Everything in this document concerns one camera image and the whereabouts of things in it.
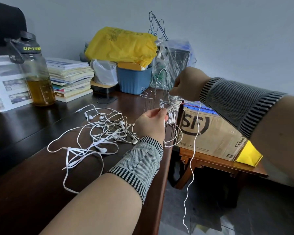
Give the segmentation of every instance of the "water bottle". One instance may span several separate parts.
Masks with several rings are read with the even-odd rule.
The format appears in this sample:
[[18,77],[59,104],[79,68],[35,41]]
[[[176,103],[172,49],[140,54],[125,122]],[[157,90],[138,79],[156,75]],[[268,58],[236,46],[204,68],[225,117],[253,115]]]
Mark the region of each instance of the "water bottle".
[[41,48],[32,33],[21,31],[19,39],[5,39],[12,63],[20,64],[29,92],[36,106],[55,103],[50,75]]

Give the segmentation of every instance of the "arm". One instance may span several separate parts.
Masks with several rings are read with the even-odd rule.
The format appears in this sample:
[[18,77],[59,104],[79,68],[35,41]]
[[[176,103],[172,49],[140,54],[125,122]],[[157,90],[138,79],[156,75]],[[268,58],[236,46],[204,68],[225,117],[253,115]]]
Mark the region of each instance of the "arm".
[[165,109],[140,116],[135,125],[141,137],[137,145],[82,190],[40,234],[132,234],[160,166],[165,118]]
[[264,157],[294,178],[294,96],[212,79],[196,68],[186,68],[170,94],[213,108]]

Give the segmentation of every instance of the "blue plastic bin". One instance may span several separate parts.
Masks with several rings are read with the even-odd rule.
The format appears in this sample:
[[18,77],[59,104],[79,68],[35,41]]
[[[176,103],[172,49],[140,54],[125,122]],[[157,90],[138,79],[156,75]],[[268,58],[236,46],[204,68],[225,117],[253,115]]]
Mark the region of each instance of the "blue plastic bin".
[[149,66],[144,71],[135,71],[124,68],[118,68],[118,79],[121,92],[139,95],[143,91],[142,87],[149,87],[151,69]]

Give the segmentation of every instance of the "yellow liquid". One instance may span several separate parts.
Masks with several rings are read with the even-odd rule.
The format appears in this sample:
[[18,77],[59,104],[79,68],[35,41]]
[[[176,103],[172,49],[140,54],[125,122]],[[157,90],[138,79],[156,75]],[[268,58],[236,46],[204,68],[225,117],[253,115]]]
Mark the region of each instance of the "yellow liquid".
[[26,81],[33,104],[36,106],[50,106],[55,103],[55,95],[50,80]]

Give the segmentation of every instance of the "yellow plastic bag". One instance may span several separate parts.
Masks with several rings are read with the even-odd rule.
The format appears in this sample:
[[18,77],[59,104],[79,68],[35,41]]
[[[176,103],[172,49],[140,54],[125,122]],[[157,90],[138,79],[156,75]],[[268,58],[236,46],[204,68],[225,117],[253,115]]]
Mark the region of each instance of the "yellow plastic bag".
[[85,55],[88,59],[138,63],[147,67],[157,55],[156,36],[113,27],[99,30],[90,41]]
[[255,167],[261,159],[262,155],[260,154],[260,152],[255,149],[250,141],[247,141],[245,147],[240,152],[235,161]]

